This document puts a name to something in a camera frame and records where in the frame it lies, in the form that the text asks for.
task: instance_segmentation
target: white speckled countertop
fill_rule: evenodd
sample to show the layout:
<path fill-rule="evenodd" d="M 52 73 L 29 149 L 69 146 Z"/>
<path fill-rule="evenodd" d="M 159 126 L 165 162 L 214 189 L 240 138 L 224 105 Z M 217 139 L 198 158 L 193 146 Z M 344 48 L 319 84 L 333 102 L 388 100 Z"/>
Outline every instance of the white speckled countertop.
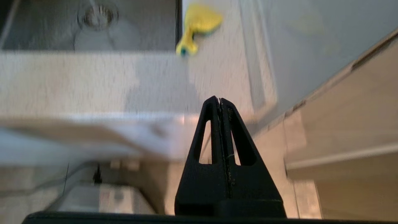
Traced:
<path fill-rule="evenodd" d="M 0 53 L 0 121 L 198 114 L 208 97 L 253 115 L 239 2 L 201 1 L 221 12 L 199 53 Z"/>
<path fill-rule="evenodd" d="M 245 121 L 272 108 L 255 0 L 183 0 L 183 8 L 192 1 L 224 16 L 211 36 L 195 38 L 193 57 L 0 51 L 0 126 L 10 127 L 0 128 L 0 163 L 184 160 L 207 98 L 233 102 Z"/>

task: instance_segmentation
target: drain strainer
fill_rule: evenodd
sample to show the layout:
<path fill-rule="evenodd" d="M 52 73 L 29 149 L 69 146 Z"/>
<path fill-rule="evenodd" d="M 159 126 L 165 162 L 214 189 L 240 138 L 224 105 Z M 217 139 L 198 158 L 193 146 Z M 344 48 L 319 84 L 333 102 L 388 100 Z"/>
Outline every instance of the drain strainer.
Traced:
<path fill-rule="evenodd" d="M 118 17 L 116 7 L 99 4 L 90 6 L 80 13 L 78 22 L 81 28 L 101 31 L 117 22 Z"/>

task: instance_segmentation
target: floor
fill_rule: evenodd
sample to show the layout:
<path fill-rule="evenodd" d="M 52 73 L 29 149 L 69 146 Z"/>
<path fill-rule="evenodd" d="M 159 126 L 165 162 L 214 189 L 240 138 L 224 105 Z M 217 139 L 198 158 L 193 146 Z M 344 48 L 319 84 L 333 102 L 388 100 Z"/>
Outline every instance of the floor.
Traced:
<path fill-rule="evenodd" d="M 287 216 L 321 218 L 314 183 L 293 183 L 285 173 L 285 154 L 306 145 L 300 112 L 270 130 L 260 132 L 254 137 L 254 142 L 283 198 Z M 165 213 L 174 214 L 174 197 L 184 164 L 171 163 L 166 168 L 163 165 L 159 168 L 156 164 L 145 164 L 143 167 L 146 167 L 146 173 L 153 177 L 164 195 Z M 1 168 L 0 223 L 21 223 L 27 214 L 45 209 L 68 186 L 79 181 L 78 176 L 86 175 L 90 180 L 94 173 L 91 167 L 79 170 L 79 175 L 66 178 L 67 173 L 70 175 L 76 169 L 78 167 L 72 164 L 67 167 Z"/>

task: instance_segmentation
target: sponge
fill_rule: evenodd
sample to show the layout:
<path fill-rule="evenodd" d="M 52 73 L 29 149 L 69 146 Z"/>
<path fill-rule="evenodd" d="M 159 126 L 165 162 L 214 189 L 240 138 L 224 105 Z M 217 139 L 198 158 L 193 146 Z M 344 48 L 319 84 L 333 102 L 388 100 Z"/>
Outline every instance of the sponge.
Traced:
<path fill-rule="evenodd" d="M 184 34 L 177 44 L 176 53 L 178 55 L 194 55 L 198 51 L 198 46 L 193 41 L 195 33 L 211 34 L 222 22 L 222 15 L 216 13 L 211 8 L 192 3 L 188 6 L 184 19 Z"/>

